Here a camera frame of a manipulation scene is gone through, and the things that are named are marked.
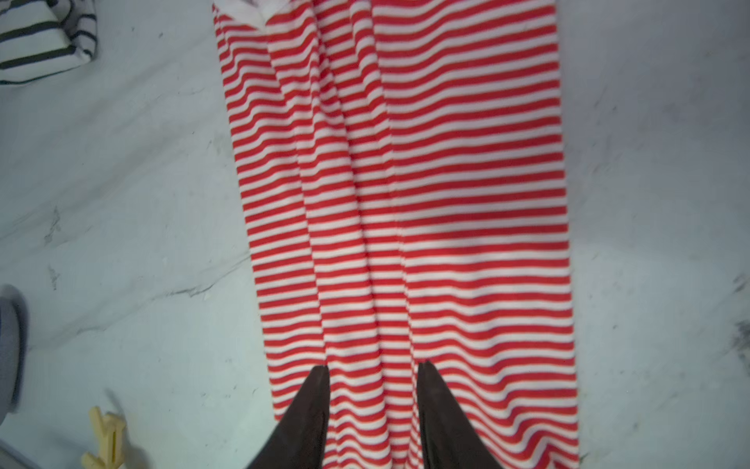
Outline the red white striped tank top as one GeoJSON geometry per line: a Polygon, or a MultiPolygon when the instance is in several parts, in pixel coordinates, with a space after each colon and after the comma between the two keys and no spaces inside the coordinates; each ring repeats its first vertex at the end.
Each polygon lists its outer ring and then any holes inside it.
{"type": "Polygon", "coordinates": [[[273,413],[321,468],[423,468],[431,363],[492,462],[575,468],[557,6],[212,7],[273,413]]]}

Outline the black white striped tank top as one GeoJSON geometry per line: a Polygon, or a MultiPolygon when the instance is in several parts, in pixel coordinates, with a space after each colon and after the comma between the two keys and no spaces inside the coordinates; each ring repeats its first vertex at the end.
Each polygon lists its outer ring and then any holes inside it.
{"type": "Polygon", "coordinates": [[[90,0],[1,3],[1,84],[22,86],[92,62],[98,19],[90,0]]]}

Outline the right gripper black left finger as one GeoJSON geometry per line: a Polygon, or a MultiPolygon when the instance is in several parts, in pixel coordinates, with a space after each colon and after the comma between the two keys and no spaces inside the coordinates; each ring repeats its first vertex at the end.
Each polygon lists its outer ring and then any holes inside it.
{"type": "Polygon", "coordinates": [[[317,365],[248,468],[322,468],[329,413],[329,370],[317,365]]]}

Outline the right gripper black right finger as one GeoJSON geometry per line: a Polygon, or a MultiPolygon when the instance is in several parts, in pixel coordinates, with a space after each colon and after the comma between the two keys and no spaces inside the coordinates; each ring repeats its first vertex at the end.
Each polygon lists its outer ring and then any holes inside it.
{"type": "Polygon", "coordinates": [[[420,363],[417,404],[425,468],[501,468],[430,362],[420,363]]]}

